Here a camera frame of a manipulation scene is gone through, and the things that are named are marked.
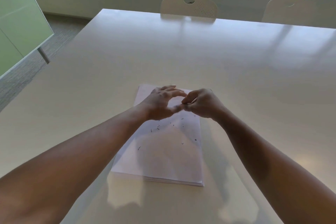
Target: person's right arm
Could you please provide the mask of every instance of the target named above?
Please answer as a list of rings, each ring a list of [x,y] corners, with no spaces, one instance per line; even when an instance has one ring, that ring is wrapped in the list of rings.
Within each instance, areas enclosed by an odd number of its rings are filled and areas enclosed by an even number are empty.
[[[285,224],[336,223],[336,194],[225,108],[212,90],[191,91],[182,107],[221,125],[246,170]]]

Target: skin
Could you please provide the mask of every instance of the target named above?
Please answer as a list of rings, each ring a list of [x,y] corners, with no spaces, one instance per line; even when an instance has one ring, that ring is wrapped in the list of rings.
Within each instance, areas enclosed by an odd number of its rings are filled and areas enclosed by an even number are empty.
[[[168,101],[185,97],[168,108]],[[218,122],[282,221],[334,223],[336,195],[234,116],[208,89],[186,95],[156,88],[139,105],[66,140],[0,179],[0,223],[59,223],[131,135],[147,120],[180,110]]]

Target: person's right hand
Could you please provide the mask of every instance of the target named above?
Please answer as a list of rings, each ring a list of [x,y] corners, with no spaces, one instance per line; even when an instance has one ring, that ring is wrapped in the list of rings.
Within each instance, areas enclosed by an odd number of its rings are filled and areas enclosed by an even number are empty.
[[[193,90],[182,100],[182,108],[203,118],[214,119],[226,108],[210,89]]]

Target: metal leg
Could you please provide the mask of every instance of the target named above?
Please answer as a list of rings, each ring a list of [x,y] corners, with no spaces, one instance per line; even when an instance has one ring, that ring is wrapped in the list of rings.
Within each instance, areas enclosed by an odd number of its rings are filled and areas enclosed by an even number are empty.
[[[42,50],[42,48],[39,47],[37,50],[39,51],[39,53],[41,54],[41,56],[43,57],[43,59],[45,60],[45,62],[46,62],[47,64],[49,64],[50,60],[49,60],[49,58],[47,57],[46,53]]]

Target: stack of paper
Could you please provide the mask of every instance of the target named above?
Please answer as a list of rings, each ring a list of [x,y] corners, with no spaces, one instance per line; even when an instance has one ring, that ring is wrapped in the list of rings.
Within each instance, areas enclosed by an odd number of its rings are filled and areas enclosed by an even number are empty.
[[[140,85],[134,105],[154,88]],[[173,98],[168,106],[181,104],[182,99]],[[151,181],[203,186],[199,116],[181,111],[164,120],[145,122],[116,154],[111,171],[141,175]]]

